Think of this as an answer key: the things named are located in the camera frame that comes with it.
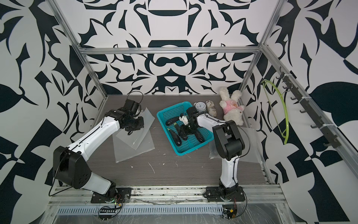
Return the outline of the teal plastic basket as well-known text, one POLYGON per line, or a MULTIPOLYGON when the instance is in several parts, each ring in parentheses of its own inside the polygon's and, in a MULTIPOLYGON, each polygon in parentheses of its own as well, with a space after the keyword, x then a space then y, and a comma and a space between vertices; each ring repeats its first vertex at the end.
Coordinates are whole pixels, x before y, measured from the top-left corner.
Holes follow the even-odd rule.
POLYGON ((174 152, 179 156, 191 153, 214 140, 212 131, 200 127, 195 121, 198 115, 196 108, 188 101, 157 113, 174 152))

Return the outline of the dark eggplant three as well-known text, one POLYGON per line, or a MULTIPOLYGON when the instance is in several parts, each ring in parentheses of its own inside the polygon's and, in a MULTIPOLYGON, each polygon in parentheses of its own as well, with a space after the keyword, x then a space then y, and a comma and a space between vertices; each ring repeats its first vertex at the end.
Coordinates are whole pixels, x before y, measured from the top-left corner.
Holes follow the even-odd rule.
POLYGON ((174 127, 175 127, 176 131, 178 132, 179 137, 182 140, 187 141, 188 137, 187 137, 183 127, 178 124, 175 124, 174 127))

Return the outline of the translucent zip-top bag top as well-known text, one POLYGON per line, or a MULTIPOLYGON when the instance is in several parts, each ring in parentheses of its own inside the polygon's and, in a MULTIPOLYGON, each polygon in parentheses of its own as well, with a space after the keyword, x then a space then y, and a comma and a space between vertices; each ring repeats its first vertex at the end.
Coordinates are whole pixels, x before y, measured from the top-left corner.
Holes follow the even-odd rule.
MULTIPOLYGON (((245 144, 245 149, 243 150, 242 155, 246 154, 248 152, 248 150, 250 149, 248 154, 246 156, 242 157, 240 159, 240 161, 251 162, 251 163, 260 163, 259 155, 258 155, 259 150, 258 150, 257 141, 256 141, 256 131, 253 128, 246 128, 246 127, 239 128, 239 131, 240 131, 240 134, 241 134, 244 144, 245 144)), ((210 159, 213 159, 213 158, 221 159, 221 157, 219 156, 219 154, 216 150, 214 141, 211 141, 209 143, 209 158, 210 159)))

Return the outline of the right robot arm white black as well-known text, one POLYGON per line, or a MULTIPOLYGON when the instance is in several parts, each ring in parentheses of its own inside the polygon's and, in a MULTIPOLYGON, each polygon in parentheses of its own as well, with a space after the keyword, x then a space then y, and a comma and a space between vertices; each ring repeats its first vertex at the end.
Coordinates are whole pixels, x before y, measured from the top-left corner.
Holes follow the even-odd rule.
POLYGON ((194 134, 195 138, 203 143, 205 138, 199 128, 205 128, 213 133, 215 149, 222 158, 222 174, 219 183, 219 192, 222 197, 232 195, 239 190, 237 181, 237 163, 245 148, 239 127, 232 120, 216 119, 204 112, 198 112, 192 106, 186 110, 182 132, 186 135, 194 134))

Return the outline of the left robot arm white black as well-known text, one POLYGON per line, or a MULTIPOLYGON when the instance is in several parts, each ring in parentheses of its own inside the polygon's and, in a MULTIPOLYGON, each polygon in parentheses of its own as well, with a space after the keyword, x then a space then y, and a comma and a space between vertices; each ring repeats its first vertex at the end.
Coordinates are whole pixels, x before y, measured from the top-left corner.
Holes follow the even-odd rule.
POLYGON ((86 189, 107 198, 117 194, 116 184, 92 172, 87 161, 98 147, 120 129, 132 134, 144 127, 144 118, 129 111, 110 110, 86 135, 53 153, 53 177, 75 189, 86 189))

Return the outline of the dark eggplant five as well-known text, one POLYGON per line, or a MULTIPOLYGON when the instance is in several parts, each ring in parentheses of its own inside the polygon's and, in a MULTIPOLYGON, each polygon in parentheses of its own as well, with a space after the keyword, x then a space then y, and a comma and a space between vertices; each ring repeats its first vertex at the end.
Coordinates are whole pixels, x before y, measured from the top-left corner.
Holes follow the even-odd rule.
POLYGON ((200 133, 199 130, 196 130, 194 135, 195 135, 195 137, 196 137, 196 139, 197 139, 197 141, 199 143, 204 143, 205 142, 205 138, 203 137, 203 135, 200 133))

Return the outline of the dark eggplant one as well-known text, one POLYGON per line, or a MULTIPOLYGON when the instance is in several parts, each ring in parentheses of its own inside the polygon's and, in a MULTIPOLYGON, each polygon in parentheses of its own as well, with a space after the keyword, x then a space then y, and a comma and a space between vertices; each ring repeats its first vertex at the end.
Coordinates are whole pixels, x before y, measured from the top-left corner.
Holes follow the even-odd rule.
POLYGON ((171 118, 171 119, 168 119, 165 124, 166 126, 170 126, 170 125, 173 125, 174 123, 176 123, 177 121, 180 120, 180 116, 177 116, 177 117, 174 117, 174 118, 171 118))

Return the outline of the translucent zip-top bag bottom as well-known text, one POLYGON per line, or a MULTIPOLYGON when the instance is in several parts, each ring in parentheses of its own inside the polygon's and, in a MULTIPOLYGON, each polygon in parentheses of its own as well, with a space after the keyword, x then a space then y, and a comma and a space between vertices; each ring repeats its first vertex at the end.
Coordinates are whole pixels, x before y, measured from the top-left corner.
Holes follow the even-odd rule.
POLYGON ((146 134, 142 142, 140 143, 137 149, 133 149, 118 137, 113 136, 113 147, 114 147, 114 155, 115 162, 119 163, 125 161, 127 159, 133 158, 143 153, 147 153, 155 149, 154 142, 152 139, 152 135, 150 132, 146 134))

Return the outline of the dark eggplant two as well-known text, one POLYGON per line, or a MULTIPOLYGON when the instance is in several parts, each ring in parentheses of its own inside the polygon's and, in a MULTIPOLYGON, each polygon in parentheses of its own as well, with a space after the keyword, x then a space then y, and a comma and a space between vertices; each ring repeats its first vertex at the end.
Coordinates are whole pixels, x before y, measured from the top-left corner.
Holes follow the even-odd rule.
POLYGON ((174 132, 173 130, 171 130, 171 129, 169 129, 168 131, 171 134, 175 145, 180 147, 182 145, 182 140, 179 137, 179 135, 176 132, 174 132))

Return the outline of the small white round clock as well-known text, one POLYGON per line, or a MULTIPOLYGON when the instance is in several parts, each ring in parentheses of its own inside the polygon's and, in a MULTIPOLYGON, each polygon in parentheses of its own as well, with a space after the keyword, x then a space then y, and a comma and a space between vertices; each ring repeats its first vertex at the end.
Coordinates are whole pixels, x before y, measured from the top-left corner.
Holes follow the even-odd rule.
POLYGON ((207 110, 207 105, 204 102, 196 102, 194 103, 194 107, 198 112, 205 112, 207 110))

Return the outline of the white plush bunny pink shirt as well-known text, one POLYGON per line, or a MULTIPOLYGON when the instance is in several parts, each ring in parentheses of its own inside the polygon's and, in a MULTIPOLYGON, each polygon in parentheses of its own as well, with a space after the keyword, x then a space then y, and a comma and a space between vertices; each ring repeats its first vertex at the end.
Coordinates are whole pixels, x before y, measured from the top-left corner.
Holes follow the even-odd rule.
POLYGON ((239 105, 239 100, 242 96, 240 90, 235 90, 230 95, 228 88, 221 87, 219 89, 219 95, 221 97, 220 107, 223 109, 224 120, 225 121, 234 121, 236 125, 243 126, 243 112, 245 109, 244 105, 239 105))

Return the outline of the green plastic hanger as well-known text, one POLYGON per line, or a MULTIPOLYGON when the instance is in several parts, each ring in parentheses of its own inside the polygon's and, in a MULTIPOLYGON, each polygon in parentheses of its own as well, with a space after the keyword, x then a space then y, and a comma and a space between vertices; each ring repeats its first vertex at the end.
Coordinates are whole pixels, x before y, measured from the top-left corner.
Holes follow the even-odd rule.
POLYGON ((273 116, 275 118, 275 121, 277 123, 277 126, 278 126, 278 129, 279 129, 279 132, 280 132, 280 135, 282 138, 284 138, 284 141, 283 141, 283 144, 286 145, 288 143, 288 140, 289 140, 289 136, 290 136, 290 121, 289 121, 289 115, 288 115, 288 110, 287 110, 287 106, 286 106, 286 103, 285 103, 285 100, 283 98, 283 95, 282 93, 280 92, 280 90, 277 88, 277 86, 271 82, 270 80, 267 80, 267 79, 264 79, 262 82, 261 82, 261 85, 263 86, 263 89, 264 89, 264 92, 265 92, 265 95, 266 95, 266 98, 268 100, 268 103, 269 103, 269 107, 271 108, 271 111, 273 113, 273 116), (273 89, 276 91, 276 93, 278 94, 279 96, 279 99, 281 101, 281 104, 282 104, 282 109, 283 109, 283 112, 284 112, 284 116, 285 116, 285 129, 282 131, 281 128, 280 128, 280 125, 278 123, 278 120, 276 118, 276 115, 275 115, 275 112, 273 110, 273 106, 271 105, 271 101, 269 99, 269 96, 268 96, 268 93, 266 91, 266 87, 270 85, 271 87, 273 87, 273 89))

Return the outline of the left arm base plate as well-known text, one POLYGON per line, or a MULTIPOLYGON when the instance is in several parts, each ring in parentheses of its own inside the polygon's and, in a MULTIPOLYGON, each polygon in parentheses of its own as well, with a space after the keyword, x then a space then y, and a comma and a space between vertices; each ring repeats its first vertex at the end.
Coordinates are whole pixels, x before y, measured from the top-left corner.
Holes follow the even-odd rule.
POLYGON ((94 192, 91 198, 91 203, 124 203, 130 200, 132 188, 116 187, 110 188, 105 194, 94 192))

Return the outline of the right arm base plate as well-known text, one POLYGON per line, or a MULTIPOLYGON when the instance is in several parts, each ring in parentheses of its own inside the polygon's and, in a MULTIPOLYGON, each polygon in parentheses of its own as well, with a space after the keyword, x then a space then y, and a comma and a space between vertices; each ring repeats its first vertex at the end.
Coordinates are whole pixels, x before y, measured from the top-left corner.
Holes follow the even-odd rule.
POLYGON ((244 202, 246 200, 243 188, 240 186, 231 188, 224 186, 206 187, 203 197, 209 202, 244 202))

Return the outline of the aluminium frame rail front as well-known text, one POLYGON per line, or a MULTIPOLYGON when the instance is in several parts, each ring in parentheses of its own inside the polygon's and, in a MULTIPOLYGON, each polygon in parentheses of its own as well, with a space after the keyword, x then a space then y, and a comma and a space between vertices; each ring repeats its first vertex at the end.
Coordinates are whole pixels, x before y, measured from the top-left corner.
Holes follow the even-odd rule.
MULTIPOLYGON (((121 186, 118 189, 121 203, 128 204, 189 204, 189 203, 237 203, 287 205, 287 200, 279 185, 242 185, 239 192, 224 198, 216 186, 121 186)), ((111 199, 84 189, 56 188, 56 195, 49 200, 51 206, 90 206, 112 205, 111 199)))

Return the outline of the black wall hook rack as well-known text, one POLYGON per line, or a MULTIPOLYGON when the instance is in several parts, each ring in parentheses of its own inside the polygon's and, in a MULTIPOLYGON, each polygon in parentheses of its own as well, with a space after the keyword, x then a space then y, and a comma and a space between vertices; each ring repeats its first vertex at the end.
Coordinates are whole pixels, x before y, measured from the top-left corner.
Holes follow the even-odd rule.
POLYGON ((303 110, 300 110, 300 113, 308 114, 314 122, 314 125, 311 125, 310 127, 312 129, 318 128, 326 138, 327 143, 323 143, 323 145, 325 147, 331 146, 333 148, 342 146, 338 140, 338 136, 330 130, 330 127, 334 125, 324 121, 323 115, 318 112, 318 106, 315 106, 315 102, 312 97, 308 96, 307 92, 300 87, 300 84, 296 82, 294 76, 292 74, 285 73, 281 66, 279 67, 279 73, 280 75, 277 79, 281 79, 286 84, 286 86, 283 87, 285 91, 290 91, 294 96, 291 100, 296 101, 302 106, 303 110))

